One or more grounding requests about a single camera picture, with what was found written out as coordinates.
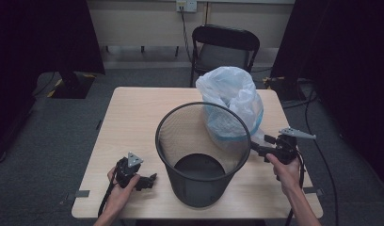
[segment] table top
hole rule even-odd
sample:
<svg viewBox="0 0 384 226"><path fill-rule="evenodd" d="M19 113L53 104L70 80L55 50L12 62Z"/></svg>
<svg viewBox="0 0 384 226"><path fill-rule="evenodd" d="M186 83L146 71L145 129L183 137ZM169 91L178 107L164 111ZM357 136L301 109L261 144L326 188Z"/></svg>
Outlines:
<svg viewBox="0 0 384 226"><path fill-rule="evenodd" d="M288 126L276 92L257 90L264 104L260 128L276 137ZM256 152L235 173L222 197L214 204L195 208L175 196L165 164L155 148L155 132L163 117L175 107L201 101L197 89L117 88L107 109L79 190L89 190L86 198L76 198L75 218L96 218L109 181L106 174L129 152L144 160L138 174L157 173L151 189L133 191L120 218L287 218L290 204L275 179L272 165ZM312 182L306 172L304 187ZM313 212L320 218L322 207L315 193L306 194Z"/></svg>

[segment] human hand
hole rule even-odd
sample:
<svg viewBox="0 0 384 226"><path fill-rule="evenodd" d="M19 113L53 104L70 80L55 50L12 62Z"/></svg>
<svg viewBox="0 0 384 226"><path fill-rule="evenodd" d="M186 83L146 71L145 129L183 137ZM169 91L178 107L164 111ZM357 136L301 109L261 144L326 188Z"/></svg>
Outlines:
<svg viewBox="0 0 384 226"><path fill-rule="evenodd" d="M111 181L112 177L114 176L114 172L115 167L107 173L107 178L109 181ZM121 186L116 181L116 178L113 179L113 184L115 185L106 201L104 211L99 216L94 225L111 225L120 211L124 208L125 204L128 202L131 192L136 186L136 183L139 181L139 178L140 176L138 174L134 175L134 177L131 178L128 186L125 188L121 188Z"/></svg>
<svg viewBox="0 0 384 226"><path fill-rule="evenodd" d="M300 189L300 185L298 183L300 164L297 158L295 158L288 165L282 164L272 153L268 153L266 158L274 166L274 174L280 177L283 194L288 195L290 191Z"/></svg>

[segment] person's right hand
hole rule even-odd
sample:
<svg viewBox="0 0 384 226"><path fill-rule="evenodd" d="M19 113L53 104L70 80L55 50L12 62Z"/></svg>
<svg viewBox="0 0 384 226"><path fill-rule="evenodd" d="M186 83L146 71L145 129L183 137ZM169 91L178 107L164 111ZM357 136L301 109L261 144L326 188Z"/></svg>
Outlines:
<svg viewBox="0 0 384 226"><path fill-rule="evenodd" d="M268 153L266 158L274 166L274 174L280 177L283 194L288 195L291 190L300 189L298 184L300 164L297 158L288 165L282 164L272 153Z"/></svg>

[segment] black chair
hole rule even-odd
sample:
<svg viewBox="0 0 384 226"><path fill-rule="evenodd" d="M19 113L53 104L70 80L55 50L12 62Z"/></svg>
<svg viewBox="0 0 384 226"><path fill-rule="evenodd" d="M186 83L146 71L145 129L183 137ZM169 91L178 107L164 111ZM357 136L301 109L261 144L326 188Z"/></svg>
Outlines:
<svg viewBox="0 0 384 226"><path fill-rule="evenodd" d="M195 28L192 41L190 87L193 86L195 73L201 75L221 66L238 67L250 73L260 48L260 41L253 33L213 24Z"/></svg>

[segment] black mesh wastebasket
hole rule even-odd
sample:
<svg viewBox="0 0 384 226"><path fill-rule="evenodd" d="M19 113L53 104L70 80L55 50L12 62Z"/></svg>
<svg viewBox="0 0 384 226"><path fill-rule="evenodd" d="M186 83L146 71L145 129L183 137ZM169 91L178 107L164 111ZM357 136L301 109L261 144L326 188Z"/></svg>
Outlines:
<svg viewBox="0 0 384 226"><path fill-rule="evenodd" d="M204 207L222 196L247 161L250 137L242 120L228 108L189 103L162 119L156 149L178 199Z"/></svg>

